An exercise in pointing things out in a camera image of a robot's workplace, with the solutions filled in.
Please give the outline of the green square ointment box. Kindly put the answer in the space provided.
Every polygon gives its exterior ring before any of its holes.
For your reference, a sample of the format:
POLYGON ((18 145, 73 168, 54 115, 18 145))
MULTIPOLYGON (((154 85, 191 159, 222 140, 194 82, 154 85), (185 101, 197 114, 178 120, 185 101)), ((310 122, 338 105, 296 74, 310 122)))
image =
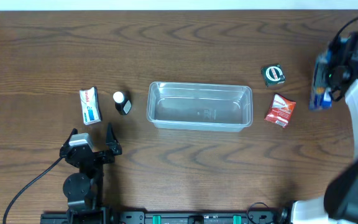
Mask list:
POLYGON ((280 64, 262 67, 261 75, 267 87, 284 83, 286 78, 280 64))

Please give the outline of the clear plastic container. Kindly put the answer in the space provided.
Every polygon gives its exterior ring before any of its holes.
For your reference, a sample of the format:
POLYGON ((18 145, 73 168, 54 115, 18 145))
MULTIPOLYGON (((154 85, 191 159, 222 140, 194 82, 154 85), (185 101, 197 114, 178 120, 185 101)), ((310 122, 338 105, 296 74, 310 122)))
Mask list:
POLYGON ((253 123, 248 86, 153 82, 147 119, 156 128, 240 132, 253 123))

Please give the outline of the red medicine sachet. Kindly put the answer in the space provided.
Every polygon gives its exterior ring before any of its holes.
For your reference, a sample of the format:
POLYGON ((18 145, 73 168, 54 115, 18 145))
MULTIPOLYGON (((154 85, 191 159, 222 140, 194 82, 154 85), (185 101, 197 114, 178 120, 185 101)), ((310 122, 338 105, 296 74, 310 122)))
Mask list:
POLYGON ((288 100, 282 95, 274 94, 272 104, 267 111, 265 120, 285 128, 290 122, 295 106, 295 101, 288 100))

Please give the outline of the black bottle white cap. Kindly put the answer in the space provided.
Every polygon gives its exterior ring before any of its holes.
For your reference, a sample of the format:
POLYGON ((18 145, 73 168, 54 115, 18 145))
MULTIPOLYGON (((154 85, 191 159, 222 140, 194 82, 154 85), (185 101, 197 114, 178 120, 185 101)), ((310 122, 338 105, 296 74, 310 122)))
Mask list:
POLYGON ((124 92, 122 91, 115 92, 113 94, 113 100, 115 102, 115 107, 119 112, 119 114, 127 115, 130 112, 132 108, 132 103, 124 92))

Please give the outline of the white medicine box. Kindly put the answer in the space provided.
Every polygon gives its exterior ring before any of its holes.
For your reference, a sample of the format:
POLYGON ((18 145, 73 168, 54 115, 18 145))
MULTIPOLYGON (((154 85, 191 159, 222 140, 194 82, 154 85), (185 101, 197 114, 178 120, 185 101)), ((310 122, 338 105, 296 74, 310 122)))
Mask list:
POLYGON ((83 122, 85 125, 98 123, 102 121, 102 117, 98 105, 98 92, 96 87, 92 87, 88 90, 80 90, 80 101, 83 122))

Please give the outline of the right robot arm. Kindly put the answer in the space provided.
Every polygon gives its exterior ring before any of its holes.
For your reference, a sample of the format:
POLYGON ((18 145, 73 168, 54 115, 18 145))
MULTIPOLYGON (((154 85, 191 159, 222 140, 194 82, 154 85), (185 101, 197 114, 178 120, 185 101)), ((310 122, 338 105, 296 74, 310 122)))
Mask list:
POLYGON ((323 196, 293 202, 285 223, 358 223, 358 32, 335 36, 316 60, 310 109, 328 109, 345 100, 352 120, 354 162, 327 187, 323 196))

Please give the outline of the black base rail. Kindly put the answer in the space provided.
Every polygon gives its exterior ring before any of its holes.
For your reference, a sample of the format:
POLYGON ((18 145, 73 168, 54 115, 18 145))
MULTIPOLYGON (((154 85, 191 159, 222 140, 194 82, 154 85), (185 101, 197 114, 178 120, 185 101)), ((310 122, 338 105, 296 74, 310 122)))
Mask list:
POLYGON ((101 208, 87 212, 46 212, 40 216, 40 224, 284 224, 290 223, 287 209, 256 208, 246 212, 114 212, 101 208))

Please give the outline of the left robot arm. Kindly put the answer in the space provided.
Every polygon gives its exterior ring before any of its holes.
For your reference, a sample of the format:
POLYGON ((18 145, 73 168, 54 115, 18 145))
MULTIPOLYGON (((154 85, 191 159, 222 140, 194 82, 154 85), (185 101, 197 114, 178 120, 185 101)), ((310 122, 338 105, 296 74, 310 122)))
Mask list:
POLYGON ((60 149, 60 157, 79 169, 67 177, 63 193, 68 200, 68 223, 117 223, 116 215, 103 205, 103 165, 112 164, 122 154, 122 147, 108 124, 105 151, 93 151, 88 133, 73 129, 60 149))

